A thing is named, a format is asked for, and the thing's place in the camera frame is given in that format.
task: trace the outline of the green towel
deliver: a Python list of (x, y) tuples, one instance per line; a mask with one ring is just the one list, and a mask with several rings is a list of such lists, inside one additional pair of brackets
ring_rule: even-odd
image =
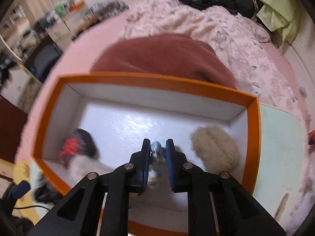
[(292, 43), (298, 30), (300, 9), (298, 0), (261, 0), (265, 5), (257, 17), (270, 31), (278, 31), (282, 40)]

